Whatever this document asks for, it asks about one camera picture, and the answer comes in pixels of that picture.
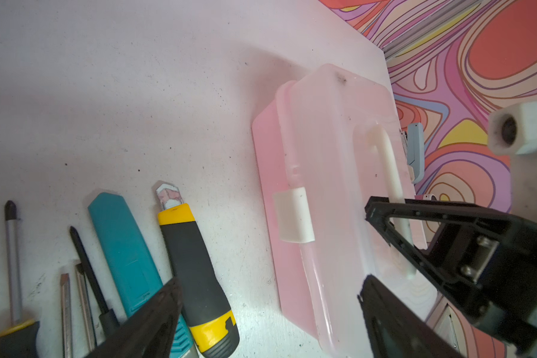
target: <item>silver metal shaft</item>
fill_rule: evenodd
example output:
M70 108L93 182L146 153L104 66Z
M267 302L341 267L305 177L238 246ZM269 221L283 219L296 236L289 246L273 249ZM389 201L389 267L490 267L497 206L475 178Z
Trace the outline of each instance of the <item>silver metal shaft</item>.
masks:
M84 326L86 329L87 348L91 352L96 346L95 333L93 327L92 310L90 308L89 297L87 295L86 276L81 263L75 266L75 276L78 279L79 303L82 306L82 316L84 318Z
M8 252L8 284L10 286L10 320L12 326L21 323L20 262L18 261L17 220L6 221L6 250Z
M62 274L59 280L62 289L62 338L64 358L72 358L72 302L70 300L70 275Z

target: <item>yellow and black utility knife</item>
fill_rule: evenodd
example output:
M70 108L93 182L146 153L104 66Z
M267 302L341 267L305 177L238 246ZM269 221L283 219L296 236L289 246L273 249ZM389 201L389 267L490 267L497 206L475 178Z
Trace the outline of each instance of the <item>yellow and black utility knife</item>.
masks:
M205 358L229 357L239 345L239 331L193 213L176 186L162 184L156 192L164 209L159 226L181 283L183 316Z

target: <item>yellow plastic part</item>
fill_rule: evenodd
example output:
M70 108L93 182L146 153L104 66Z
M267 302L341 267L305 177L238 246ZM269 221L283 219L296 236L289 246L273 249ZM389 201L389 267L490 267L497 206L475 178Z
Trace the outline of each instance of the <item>yellow plastic part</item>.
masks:
M161 211L158 215L159 225L179 224L181 222L195 221L189 204L173 206Z
M13 326L13 327L10 327L2 332L0 332L0 337L4 337L4 336L7 336L8 334L10 333L14 333L16 331L20 331L21 329L23 328L26 328L28 326L31 326L33 325L34 323L36 323L36 321L34 320L27 320L25 322L22 322L20 323L19 325L16 325L16 326Z
M210 347L213 347L220 340L226 336L229 331L225 328L226 322L231 318L233 325L236 325L235 316L232 311L228 311L218 319L214 319L211 322L201 324L199 326L189 327L193 334L193 339L199 347L199 352L203 353Z

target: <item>screwdriver handle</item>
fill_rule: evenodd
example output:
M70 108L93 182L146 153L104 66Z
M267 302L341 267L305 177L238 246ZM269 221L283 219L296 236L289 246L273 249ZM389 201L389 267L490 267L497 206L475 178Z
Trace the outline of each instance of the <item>screwdriver handle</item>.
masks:
M195 343L206 358L229 357L239 344L239 331L189 205L162 211L158 220Z
M0 333L0 358L38 358L38 328L40 322L31 320Z

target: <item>white handle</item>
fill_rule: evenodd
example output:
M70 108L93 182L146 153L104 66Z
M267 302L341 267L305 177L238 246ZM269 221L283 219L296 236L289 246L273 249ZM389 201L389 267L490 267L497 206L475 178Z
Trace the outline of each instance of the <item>white handle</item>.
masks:
M388 188L388 199L390 203L405 203L404 190L400 182L398 167L396 166L396 157L392 149L392 142L386 133L386 130L381 125L376 125L368 132L366 136L370 146L375 147L378 151L382 167L384 168L384 177ZM396 230L413 245L412 229L408 219L394 218L394 227ZM416 268L412 266L404 256L393 246L391 246L392 261L402 270L402 273L408 278L414 278Z

